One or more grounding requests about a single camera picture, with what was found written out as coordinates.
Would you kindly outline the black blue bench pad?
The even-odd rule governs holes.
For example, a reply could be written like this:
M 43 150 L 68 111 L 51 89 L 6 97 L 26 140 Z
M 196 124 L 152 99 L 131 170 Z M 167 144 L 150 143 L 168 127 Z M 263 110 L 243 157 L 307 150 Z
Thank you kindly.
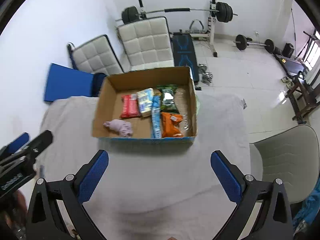
M 175 66 L 188 66 L 193 75 L 195 84 L 199 83 L 198 63 L 193 40 L 190 34 L 173 33 L 172 48 Z

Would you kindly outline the pink cloth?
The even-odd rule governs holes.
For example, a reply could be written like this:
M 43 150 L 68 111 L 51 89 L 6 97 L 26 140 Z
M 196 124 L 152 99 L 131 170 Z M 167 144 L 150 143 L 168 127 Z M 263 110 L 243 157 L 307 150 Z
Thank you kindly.
M 131 138 L 133 135 L 131 123 L 124 120 L 113 119 L 112 121 L 106 121 L 104 122 L 104 127 L 118 133 L 123 138 Z

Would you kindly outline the green snack packet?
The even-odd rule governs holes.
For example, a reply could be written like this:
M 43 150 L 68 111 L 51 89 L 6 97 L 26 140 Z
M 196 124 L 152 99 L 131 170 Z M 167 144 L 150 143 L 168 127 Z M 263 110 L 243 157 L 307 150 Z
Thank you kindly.
M 179 114 L 175 103 L 175 93 L 178 87 L 176 85 L 157 86 L 161 93 L 161 112 Z

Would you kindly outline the open cardboard milk box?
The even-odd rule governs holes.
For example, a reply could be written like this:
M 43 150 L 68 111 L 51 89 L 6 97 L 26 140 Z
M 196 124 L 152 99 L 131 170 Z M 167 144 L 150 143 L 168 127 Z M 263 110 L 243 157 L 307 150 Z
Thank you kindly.
M 92 136 L 114 140 L 193 142 L 196 95 L 190 67 L 164 67 L 104 79 Z

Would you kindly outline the dark wooden chair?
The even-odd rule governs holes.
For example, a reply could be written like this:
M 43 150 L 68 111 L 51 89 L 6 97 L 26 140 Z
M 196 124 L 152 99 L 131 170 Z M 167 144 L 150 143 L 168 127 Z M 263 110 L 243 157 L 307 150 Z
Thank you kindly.
M 319 72 L 307 83 L 304 73 L 299 71 L 293 76 L 293 86 L 287 91 L 285 98 L 291 102 L 295 115 L 292 120 L 297 124 L 306 124 L 304 118 L 319 107 Z

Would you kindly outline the chrome dumbbell pair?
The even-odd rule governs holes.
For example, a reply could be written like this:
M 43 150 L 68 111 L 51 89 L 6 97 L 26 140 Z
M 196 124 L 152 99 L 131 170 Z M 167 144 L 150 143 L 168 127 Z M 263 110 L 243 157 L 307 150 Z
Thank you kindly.
M 206 64 L 199 64 L 198 72 L 201 74 L 201 82 L 209 86 L 212 83 L 213 74 L 208 71 L 208 66 Z

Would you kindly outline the orange snack packet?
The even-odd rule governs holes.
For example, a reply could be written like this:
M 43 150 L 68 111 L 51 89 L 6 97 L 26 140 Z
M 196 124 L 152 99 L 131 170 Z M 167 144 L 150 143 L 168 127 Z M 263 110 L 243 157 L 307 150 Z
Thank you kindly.
M 172 114 L 167 112 L 161 113 L 162 117 L 162 137 L 167 138 L 180 138 L 183 137 L 183 134 L 181 133 L 178 125 L 183 120 L 183 116 L 180 114 Z

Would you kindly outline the black speaker box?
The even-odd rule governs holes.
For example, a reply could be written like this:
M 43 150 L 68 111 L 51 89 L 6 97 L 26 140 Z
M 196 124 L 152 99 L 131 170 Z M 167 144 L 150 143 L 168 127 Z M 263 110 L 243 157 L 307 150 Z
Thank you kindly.
M 293 46 L 293 44 L 291 43 L 286 43 L 284 46 L 284 49 L 282 51 L 282 55 L 284 57 L 290 58 L 294 52 L 295 48 Z

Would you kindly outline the dark blue clothing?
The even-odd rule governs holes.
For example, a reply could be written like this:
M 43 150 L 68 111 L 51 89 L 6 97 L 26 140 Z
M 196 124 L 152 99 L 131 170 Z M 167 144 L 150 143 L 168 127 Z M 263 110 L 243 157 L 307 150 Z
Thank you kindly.
M 93 75 L 92 85 L 91 85 L 91 97 L 99 96 L 101 87 L 106 77 L 107 75 L 104 73 L 95 73 Z

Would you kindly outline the light blue snack bar packet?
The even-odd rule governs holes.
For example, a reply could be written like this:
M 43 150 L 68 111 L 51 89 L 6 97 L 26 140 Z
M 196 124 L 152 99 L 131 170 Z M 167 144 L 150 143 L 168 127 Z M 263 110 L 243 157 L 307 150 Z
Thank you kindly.
M 154 95 L 151 105 L 152 138 L 161 139 L 161 97 Z

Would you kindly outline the beige plastic chair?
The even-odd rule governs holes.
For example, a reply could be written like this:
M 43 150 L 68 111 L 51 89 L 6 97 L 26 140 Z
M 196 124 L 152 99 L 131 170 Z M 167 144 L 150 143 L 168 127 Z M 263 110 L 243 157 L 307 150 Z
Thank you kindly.
M 319 177 L 319 140 L 308 125 L 298 125 L 250 143 L 251 175 L 257 180 L 283 181 L 291 204 L 305 200 Z

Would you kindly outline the barbell on rack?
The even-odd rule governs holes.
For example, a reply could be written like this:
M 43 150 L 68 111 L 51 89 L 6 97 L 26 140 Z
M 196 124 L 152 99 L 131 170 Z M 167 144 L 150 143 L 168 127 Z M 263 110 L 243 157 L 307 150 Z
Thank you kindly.
M 121 12 L 121 18 L 116 21 L 122 21 L 123 23 L 130 23 L 132 21 L 145 19 L 147 14 L 156 13 L 172 13 L 172 12 L 191 12 L 191 11 L 206 11 L 210 13 L 210 16 L 216 17 L 219 22 L 228 23 L 233 19 L 233 16 L 238 16 L 238 14 L 233 12 L 232 7 L 224 2 L 217 2 L 216 9 L 194 9 L 194 8 L 167 8 L 162 10 L 154 11 L 138 11 L 136 7 L 125 8 Z

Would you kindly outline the white padded chair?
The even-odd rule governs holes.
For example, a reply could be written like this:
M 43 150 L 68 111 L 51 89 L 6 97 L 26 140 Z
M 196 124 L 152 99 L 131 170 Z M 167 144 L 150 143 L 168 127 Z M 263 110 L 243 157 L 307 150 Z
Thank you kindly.
M 120 25 L 118 35 L 131 71 L 174 66 L 166 17 L 147 18 Z
M 124 72 L 106 34 L 78 47 L 68 42 L 66 47 L 72 68 L 75 70 L 89 74 L 103 73 L 107 76 Z

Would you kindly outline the red snack packet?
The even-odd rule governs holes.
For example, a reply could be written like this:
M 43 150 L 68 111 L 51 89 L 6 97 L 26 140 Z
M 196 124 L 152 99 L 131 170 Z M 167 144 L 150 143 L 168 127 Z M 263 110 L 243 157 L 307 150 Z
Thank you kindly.
M 123 102 L 123 107 L 120 117 L 122 119 L 140 117 L 140 111 L 138 107 L 138 100 L 136 94 L 124 95 L 121 97 L 121 99 Z

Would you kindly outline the white padded chair left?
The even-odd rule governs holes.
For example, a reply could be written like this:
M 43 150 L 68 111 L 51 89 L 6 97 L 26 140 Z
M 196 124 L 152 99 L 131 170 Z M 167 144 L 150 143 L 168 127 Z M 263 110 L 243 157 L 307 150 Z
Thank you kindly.
M 75 70 L 89 74 L 103 73 L 107 76 L 124 72 L 106 34 L 78 47 L 68 42 L 66 47 L 72 68 Z

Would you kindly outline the white padded chair right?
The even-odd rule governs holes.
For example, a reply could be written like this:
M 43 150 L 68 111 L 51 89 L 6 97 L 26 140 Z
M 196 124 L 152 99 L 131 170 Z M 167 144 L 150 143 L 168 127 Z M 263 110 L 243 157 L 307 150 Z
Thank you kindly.
M 131 71 L 174 66 L 166 17 L 147 18 L 120 25 L 118 35 Z

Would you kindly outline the white weight bench rack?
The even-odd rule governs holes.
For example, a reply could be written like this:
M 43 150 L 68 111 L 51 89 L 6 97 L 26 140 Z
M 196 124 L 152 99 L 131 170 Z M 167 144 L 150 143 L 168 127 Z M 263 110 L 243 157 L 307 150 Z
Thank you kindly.
M 138 3 L 140 7 L 139 11 L 141 10 L 145 11 L 143 0 L 138 0 Z M 209 0 L 209 8 L 216 9 L 216 3 L 217 3 L 217 0 Z M 208 48 L 211 50 L 213 57 L 217 57 L 217 51 L 214 47 L 215 24 L 216 24 L 216 17 L 210 16 L 210 13 L 209 13 L 207 30 L 205 30 L 204 25 L 202 25 L 203 28 L 201 33 L 193 33 L 191 31 L 193 23 L 190 25 L 188 30 L 188 33 L 191 35 L 193 40 L 204 40 L 207 42 Z

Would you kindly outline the floor barbell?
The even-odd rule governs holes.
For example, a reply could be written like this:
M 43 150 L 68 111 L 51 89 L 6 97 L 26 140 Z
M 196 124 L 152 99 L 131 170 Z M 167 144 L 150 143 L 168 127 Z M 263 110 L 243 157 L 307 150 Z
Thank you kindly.
M 240 34 L 236 36 L 234 44 L 241 51 L 245 50 L 249 45 L 262 46 L 270 54 L 273 54 L 275 49 L 274 42 L 271 39 L 266 39 L 264 43 L 253 42 Z

